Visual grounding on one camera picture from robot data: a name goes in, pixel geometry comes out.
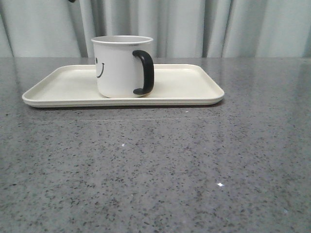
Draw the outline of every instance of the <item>gray curtain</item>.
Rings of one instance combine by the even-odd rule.
[[[311,0],[0,0],[0,57],[93,57],[117,34],[157,57],[310,57]]]

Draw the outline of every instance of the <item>mug handle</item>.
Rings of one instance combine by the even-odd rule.
[[[154,63],[149,53],[143,50],[134,50],[133,55],[139,57],[144,71],[144,86],[133,91],[136,95],[145,95],[152,91],[155,84]]]

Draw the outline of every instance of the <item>mug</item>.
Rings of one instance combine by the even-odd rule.
[[[113,35],[95,37],[91,41],[99,93],[108,98],[134,98],[152,91],[152,38]]]

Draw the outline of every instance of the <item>gray speckled surface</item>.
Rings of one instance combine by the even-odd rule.
[[[311,231],[311,59],[156,60],[201,66],[225,91],[210,107],[22,102],[92,63],[0,58],[0,232]]]

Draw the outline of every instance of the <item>tray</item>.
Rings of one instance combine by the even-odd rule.
[[[88,107],[125,105],[210,105],[224,91],[199,66],[155,64],[155,86],[140,98],[106,98],[97,90],[95,65],[56,69],[22,95],[32,107]]]

